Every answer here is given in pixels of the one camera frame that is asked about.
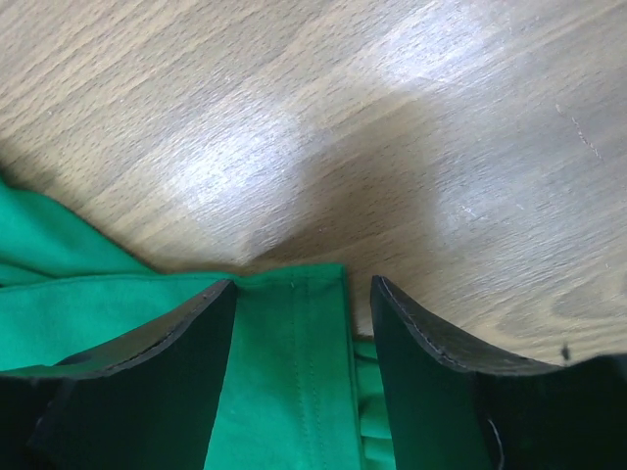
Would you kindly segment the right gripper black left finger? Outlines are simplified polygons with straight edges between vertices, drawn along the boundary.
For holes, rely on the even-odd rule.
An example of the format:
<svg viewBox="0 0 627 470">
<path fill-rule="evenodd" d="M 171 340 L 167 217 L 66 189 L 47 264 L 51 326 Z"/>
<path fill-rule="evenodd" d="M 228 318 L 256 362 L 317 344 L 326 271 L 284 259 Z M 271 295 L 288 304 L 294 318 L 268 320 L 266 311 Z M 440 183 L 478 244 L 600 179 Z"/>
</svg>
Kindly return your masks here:
<svg viewBox="0 0 627 470">
<path fill-rule="evenodd" d="M 225 376 L 237 289 L 53 365 L 1 376 L 5 469 L 201 469 Z"/>
</svg>

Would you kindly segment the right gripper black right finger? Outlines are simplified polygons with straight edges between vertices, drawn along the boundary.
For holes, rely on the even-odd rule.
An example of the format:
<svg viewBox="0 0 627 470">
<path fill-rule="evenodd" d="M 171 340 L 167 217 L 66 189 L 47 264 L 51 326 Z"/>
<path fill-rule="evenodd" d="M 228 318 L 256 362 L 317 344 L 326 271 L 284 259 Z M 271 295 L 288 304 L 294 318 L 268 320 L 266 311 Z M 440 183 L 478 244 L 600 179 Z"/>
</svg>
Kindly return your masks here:
<svg viewBox="0 0 627 470">
<path fill-rule="evenodd" d="M 554 365 L 497 348 L 389 279 L 370 305 L 400 469 L 622 469 L 626 357 Z"/>
</svg>

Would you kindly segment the green t shirt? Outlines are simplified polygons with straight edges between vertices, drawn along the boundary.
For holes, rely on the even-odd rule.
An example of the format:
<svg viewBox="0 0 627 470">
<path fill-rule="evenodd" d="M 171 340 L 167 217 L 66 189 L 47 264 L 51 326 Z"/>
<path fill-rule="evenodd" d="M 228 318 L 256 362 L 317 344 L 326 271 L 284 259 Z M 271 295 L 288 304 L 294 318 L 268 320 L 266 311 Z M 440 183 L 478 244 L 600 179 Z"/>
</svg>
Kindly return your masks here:
<svg viewBox="0 0 627 470">
<path fill-rule="evenodd" d="M 1 189 L 1 366 L 55 363 L 218 280 L 159 274 L 57 202 Z M 206 469 L 391 469 L 375 347 L 351 337 L 338 264 L 236 277 L 238 300 Z"/>
</svg>

